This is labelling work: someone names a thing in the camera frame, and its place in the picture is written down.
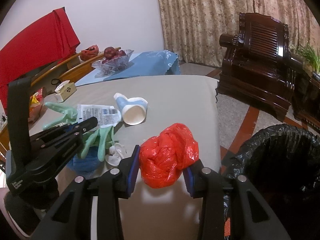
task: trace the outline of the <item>floor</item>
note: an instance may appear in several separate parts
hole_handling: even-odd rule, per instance
[[[220,68],[192,63],[180,63],[180,70],[183,75],[203,75],[216,79],[219,79],[221,72]],[[242,143],[251,138],[257,131],[271,125],[281,124],[282,122],[264,111],[258,110],[229,96],[219,94],[217,98],[222,164],[221,172],[223,173],[229,164],[230,157],[238,152]],[[292,107],[289,108],[284,123],[299,128],[303,127],[315,135],[320,136],[310,126],[294,118]]]

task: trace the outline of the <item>beige patterned curtain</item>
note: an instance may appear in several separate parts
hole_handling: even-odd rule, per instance
[[[303,0],[159,0],[165,49],[186,62],[221,66],[223,33],[239,32],[239,13],[258,12],[289,25],[290,44],[320,45],[320,27]]]

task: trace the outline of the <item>white tablecloth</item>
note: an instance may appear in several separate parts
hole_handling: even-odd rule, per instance
[[[220,144],[216,88],[218,81],[205,76],[167,75],[111,80],[77,87],[64,105],[114,105],[113,95],[142,97],[148,101],[146,120],[135,126],[122,125],[115,139],[132,153],[151,136],[159,135],[173,123],[185,124],[199,143],[199,157],[204,166],[220,168]],[[59,117],[48,109],[30,130],[35,134],[42,125]],[[101,175],[107,167],[97,171]],[[58,178],[59,189],[74,179],[75,174],[64,169]],[[135,190],[128,200],[119,200],[124,238],[126,240],[194,240],[198,232],[202,200],[187,193],[183,176],[170,187],[151,189],[138,174]]]

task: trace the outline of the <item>red fruit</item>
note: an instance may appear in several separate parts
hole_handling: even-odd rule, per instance
[[[112,59],[113,58],[113,54],[104,54],[104,57],[106,58],[106,59]]]
[[[127,55],[127,54],[124,52],[124,50],[121,50],[121,51],[119,51],[119,52],[117,53],[117,55],[125,56],[125,55]]]
[[[114,56],[116,54],[116,50],[114,47],[107,47],[105,50],[104,50],[104,56],[105,58],[107,58],[106,55],[108,54],[111,54],[112,56]]]

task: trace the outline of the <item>black trash bag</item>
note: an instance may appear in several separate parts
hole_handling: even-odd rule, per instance
[[[229,205],[230,205],[230,195],[224,195],[223,196],[223,216],[224,216],[225,223],[227,219],[230,217]],[[230,240],[230,236],[225,236],[224,240]]]
[[[226,177],[246,175],[292,240],[320,239],[319,137],[295,126],[273,125],[244,142],[231,163]]]

